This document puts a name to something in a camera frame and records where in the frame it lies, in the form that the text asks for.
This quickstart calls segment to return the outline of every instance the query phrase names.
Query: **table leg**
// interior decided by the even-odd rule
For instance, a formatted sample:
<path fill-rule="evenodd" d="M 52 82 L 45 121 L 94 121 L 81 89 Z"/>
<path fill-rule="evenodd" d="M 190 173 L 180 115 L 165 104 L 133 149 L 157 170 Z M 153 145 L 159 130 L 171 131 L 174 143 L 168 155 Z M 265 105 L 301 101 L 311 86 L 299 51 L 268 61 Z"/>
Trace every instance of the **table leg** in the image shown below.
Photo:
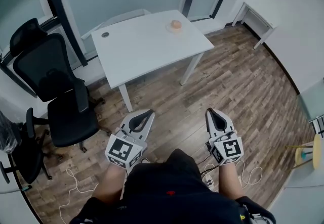
<path fill-rule="evenodd" d="M 247 9 L 245 12 L 244 12 L 244 15 L 242 17 L 242 20 L 241 20 L 241 24 L 244 24 L 245 22 L 245 18 L 247 17 L 247 13 L 248 13 L 249 9 Z"/>
<path fill-rule="evenodd" d="M 189 77 L 193 73 L 195 67 L 197 66 L 199 60 L 202 58 L 203 54 L 204 53 L 202 52 L 192 57 L 192 60 L 180 81 L 181 85 L 184 85 L 188 81 Z"/>
<path fill-rule="evenodd" d="M 244 9 L 246 8 L 246 4 L 243 3 L 241 9 L 239 10 L 238 14 L 235 16 L 235 19 L 232 23 L 232 26 L 235 26 L 236 22 L 238 21 L 239 17 L 241 16 L 242 12 L 244 11 Z"/>
<path fill-rule="evenodd" d="M 121 84 L 119 86 L 119 91 L 121 93 L 121 96 L 123 97 L 123 100 L 124 100 L 124 102 L 126 104 L 126 107 L 127 107 L 128 111 L 131 112 L 133 110 L 133 107 L 132 107 L 132 104 L 131 104 L 130 97 L 128 96 L 125 84 Z"/>
<path fill-rule="evenodd" d="M 274 28 L 269 28 L 269 30 L 267 30 L 267 32 L 261 37 L 258 43 L 253 47 L 253 49 L 256 49 L 260 44 L 264 43 L 264 41 L 272 34 L 273 31 Z"/>

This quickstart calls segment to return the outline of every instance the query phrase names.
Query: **plastic bag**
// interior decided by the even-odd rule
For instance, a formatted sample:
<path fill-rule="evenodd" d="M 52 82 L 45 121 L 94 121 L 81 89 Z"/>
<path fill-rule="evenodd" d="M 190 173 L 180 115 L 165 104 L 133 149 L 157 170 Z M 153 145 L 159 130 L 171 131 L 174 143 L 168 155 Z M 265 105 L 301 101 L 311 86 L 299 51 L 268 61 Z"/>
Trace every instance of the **plastic bag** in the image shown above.
<path fill-rule="evenodd" d="M 19 135 L 18 126 L 0 111 L 0 150 L 7 154 L 12 153 L 18 144 L 17 135 Z"/>

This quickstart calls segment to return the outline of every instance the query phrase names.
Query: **orange object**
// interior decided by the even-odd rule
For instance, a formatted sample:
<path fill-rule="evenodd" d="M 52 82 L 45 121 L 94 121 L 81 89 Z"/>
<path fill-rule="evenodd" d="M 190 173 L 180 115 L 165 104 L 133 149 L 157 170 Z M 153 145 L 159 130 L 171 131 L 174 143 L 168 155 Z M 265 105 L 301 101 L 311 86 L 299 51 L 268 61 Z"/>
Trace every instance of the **orange object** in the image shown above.
<path fill-rule="evenodd" d="M 182 24 L 178 20 L 172 20 L 171 26 L 175 29 L 180 29 L 182 27 Z"/>

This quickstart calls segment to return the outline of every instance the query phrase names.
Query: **baseboard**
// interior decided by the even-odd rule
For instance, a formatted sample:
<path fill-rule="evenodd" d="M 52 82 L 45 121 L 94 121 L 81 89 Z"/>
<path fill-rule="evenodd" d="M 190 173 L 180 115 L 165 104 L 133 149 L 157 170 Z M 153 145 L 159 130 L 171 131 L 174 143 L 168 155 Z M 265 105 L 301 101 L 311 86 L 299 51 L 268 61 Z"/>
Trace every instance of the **baseboard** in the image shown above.
<path fill-rule="evenodd" d="M 233 22 L 225 24 L 225 27 L 231 26 Z"/>
<path fill-rule="evenodd" d="M 248 26 L 246 23 L 243 23 L 243 26 L 258 40 L 260 40 L 261 38 L 258 36 L 258 34 L 250 27 Z M 295 82 L 293 81 L 292 77 L 289 75 L 289 73 L 287 72 L 286 68 L 283 66 L 283 64 L 281 63 L 281 61 L 277 58 L 277 56 L 273 53 L 273 51 L 270 49 L 270 47 L 264 42 L 263 47 L 270 53 L 270 55 L 274 58 L 274 60 L 278 63 L 278 65 L 280 66 L 280 68 L 282 69 L 282 71 L 285 73 L 286 77 L 288 78 L 290 84 L 292 85 L 293 89 L 295 90 L 296 94 L 299 95 L 300 92 L 295 84 Z"/>

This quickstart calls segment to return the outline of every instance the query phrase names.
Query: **white cable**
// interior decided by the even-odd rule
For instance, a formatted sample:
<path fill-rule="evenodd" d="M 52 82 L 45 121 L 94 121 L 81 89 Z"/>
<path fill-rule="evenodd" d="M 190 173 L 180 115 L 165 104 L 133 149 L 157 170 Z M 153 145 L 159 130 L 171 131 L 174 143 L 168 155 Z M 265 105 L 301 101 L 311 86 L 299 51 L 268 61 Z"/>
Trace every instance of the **white cable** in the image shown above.
<path fill-rule="evenodd" d="M 212 167 L 211 168 L 213 168 L 213 167 L 215 167 L 213 164 L 207 164 L 206 166 L 205 166 L 205 168 L 204 168 L 204 170 L 206 171 L 207 169 L 206 169 L 206 167 L 207 166 L 209 166 L 209 165 L 212 165 Z M 210 172 L 207 172 L 207 173 L 203 173 L 203 175 L 206 177 L 206 181 L 208 180 L 208 179 L 210 179 L 211 180 L 211 182 L 212 182 L 212 186 L 210 187 L 210 186 L 208 186 L 208 188 L 210 189 L 210 190 L 213 190 L 214 189 L 214 186 L 215 186 L 215 184 L 214 184 L 214 180 L 212 179 L 212 176 L 209 174 Z"/>
<path fill-rule="evenodd" d="M 95 188 L 94 188 L 93 190 L 88 190 L 88 191 L 81 192 L 81 191 L 79 190 L 78 186 L 77 186 L 77 179 L 75 178 L 75 176 L 74 176 L 74 174 L 72 173 L 72 171 L 68 168 L 68 169 L 66 170 L 66 173 L 67 173 L 69 176 L 71 176 L 71 177 L 74 178 L 74 180 L 75 180 L 75 188 L 73 188 L 73 189 L 71 189 L 71 190 L 69 191 L 69 202 L 68 202 L 67 204 L 61 205 L 61 206 L 59 207 L 59 210 L 60 210 L 60 216 L 61 216 L 61 219 L 62 219 L 62 221 L 64 222 L 64 224 L 66 224 L 66 222 L 65 222 L 64 219 L 62 218 L 61 208 L 62 208 L 62 207 L 65 207 L 65 206 L 68 206 L 68 205 L 70 204 L 70 193 L 71 193 L 71 191 L 77 189 L 77 191 L 78 191 L 79 193 L 84 194 L 84 193 L 88 193 L 88 192 L 94 192 L 95 189 L 96 189 L 96 187 L 97 187 L 97 185 L 96 185 Z"/>
<path fill-rule="evenodd" d="M 243 173 L 244 173 L 244 170 L 245 170 L 245 163 L 244 163 L 244 161 L 243 161 L 243 160 L 239 161 L 239 162 L 236 164 L 236 166 L 237 166 L 239 163 L 241 163 L 241 162 L 243 162 L 243 170 L 242 170 L 242 173 L 241 173 L 240 177 L 241 177 L 242 182 L 246 184 L 246 185 L 245 185 L 244 187 L 242 187 L 242 188 L 244 189 L 244 188 L 247 187 L 248 185 L 253 186 L 253 185 L 256 185 L 258 182 L 260 182 L 261 179 L 262 179 L 262 173 L 263 173 L 262 167 L 261 167 L 261 166 L 257 166 L 257 167 L 255 167 L 255 168 L 253 168 L 252 171 L 250 172 L 250 176 L 249 176 L 248 182 L 245 182 L 245 181 L 243 180 Z M 258 168 L 261 169 L 261 176 L 260 176 L 260 179 L 259 179 L 257 182 L 251 184 L 251 183 L 250 183 L 250 179 L 251 179 L 252 172 L 253 172 L 254 170 L 258 169 Z"/>
<path fill-rule="evenodd" d="M 242 188 L 244 189 L 244 188 L 246 188 L 248 185 L 253 186 L 253 185 L 256 185 L 257 183 L 259 183 L 259 182 L 261 181 L 261 179 L 262 179 L 262 173 L 263 173 L 263 169 L 262 169 L 262 167 L 261 167 L 261 166 L 257 166 L 257 167 L 255 167 L 255 168 L 253 168 L 252 171 L 250 172 L 250 176 L 249 176 L 248 182 L 245 182 L 245 181 L 243 180 L 243 173 L 244 173 L 244 170 L 245 170 L 245 162 L 244 162 L 243 160 L 241 160 L 241 161 L 239 161 L 239 162 L 236 164 L 236 166 L 237 166 L 239 163 L 241 163 L 241 162 L 243 162 L 243 170 L 242 170 L 242 173 L 241 173 L 240 177 L 241 177 L 242 182 L 243 182 L 244 184 L 246 184 L 246 185 L 245 185 L 244 187 L 242 187 Z M 212 165 L 213 167 L 215 167 L 213 164 L 207 164 L 207 165 L 205 166 L 205 171 L 206 171 L 207 166 L 209 166 L 209 165 Z M 252 176 L 253 171 L 256 170 L 256 169 L 258 169 L 258 168 L 261 169 L 261 176 L 260 176 L 260 179 L 259 179 L 257 182 L 255 182 L 255 183 L 250 183 L 250 180 L 251 180 L 251 176 Z M 208 188 L 209 188 L 210 190 L 213 190 L 213 189 L 214 189 L 214 186 L 215 186 L 214 180 L 212 179 L 212 176 L 210 175 L 210 173 L 211 173 L 212 171 L 214 171 L 214 169 L 211 170 L 211 171 L 208 172 L 208 173 L 203 173 L 203 175 L 206 176 L 206 178 L 210 179 L 211 182 L 212 182 L 212 185 L 213 185 L 213 186 L 212 186 L 212 187 L 209 187 L 209 186 L 208 186 Z"/>

